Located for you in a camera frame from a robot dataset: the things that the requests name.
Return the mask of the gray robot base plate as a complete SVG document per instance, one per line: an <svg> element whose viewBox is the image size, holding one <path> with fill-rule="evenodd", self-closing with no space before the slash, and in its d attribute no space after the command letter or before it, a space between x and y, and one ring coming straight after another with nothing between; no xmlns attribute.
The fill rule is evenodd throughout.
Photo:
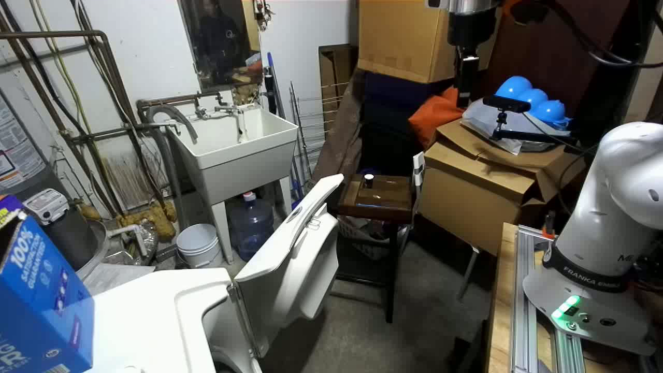
<svg viewBox="0 0 663 373"><path fill-rule="evenodd" d="M522 290L562 331L643 357L656 350L653 320L627 293L583 289L547 268L535 268Z"/></svg>

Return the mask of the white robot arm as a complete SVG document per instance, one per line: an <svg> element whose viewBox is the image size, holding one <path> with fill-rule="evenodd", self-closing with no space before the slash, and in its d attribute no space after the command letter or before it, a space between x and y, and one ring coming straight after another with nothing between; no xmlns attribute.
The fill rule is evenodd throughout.
<svg viewBox="0 0 663 373"><path fill-rule="evenodd" d="M625 122L603 134L545 265L593 290L622 293L662 230L663 127Z"/></svg>

